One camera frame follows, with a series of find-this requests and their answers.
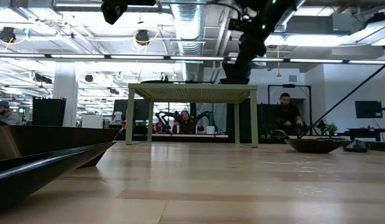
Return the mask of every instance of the computer monitor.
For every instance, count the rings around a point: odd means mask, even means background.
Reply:
[[[122,120],[126,120],[126,111],[128,109],[128,100],[115,100],[113,113],[122,112]],[[149,117],[149,100],[137,99],[134,100],[134,119],[135,120],[148,120]]]
[[[381,101],[356,101],[355,113],[357,119],[383,118]]]

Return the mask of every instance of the black partition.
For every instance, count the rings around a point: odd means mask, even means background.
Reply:
[[[122,112],[122,120],[126,120],[126,111],[128,110],[128,100],[115,100],[113,113]],[[147,121],[149,117],[149,100],[134,100],[134,120]]]
[[[67,99],[33,99],[32,123],[38,126],[62,126]]]
[[[276,129],[275,111],[278,105],[258,104],[257,105],[257,130],[259,139],[268,134],[267,128]],[[227,105],[227,133],[228,137],[235,139],[234,124],[234,104]],[[250,99],[244,100],[239,104],[239,137],[241,142],[251,141],[251,117],[250,117]]]

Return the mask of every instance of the man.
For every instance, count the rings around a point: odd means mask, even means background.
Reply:
[[[22,125],[21,118],[10,110],[10,105],[7,101],[0,101],[0,121],[8,125]]]
[[[299,109],[290,103],[288,93],[281,94],[281,105],[277,108],[276,119],[278,129],[288,135],[300,135],[306,126],[300,116]]]

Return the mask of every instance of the potted plant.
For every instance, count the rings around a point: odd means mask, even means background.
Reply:
[[[335,135],[335,132],[337,131],[337,126],[334,123],[327,124],[327,126],[325,127],[325,131],[327,131],[329,136],[332,137]]]

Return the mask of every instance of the cap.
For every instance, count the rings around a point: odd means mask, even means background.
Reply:
[[[0,101],[0,106],[2,106],[4,108],[10,108],[10,104],[4,100]]]

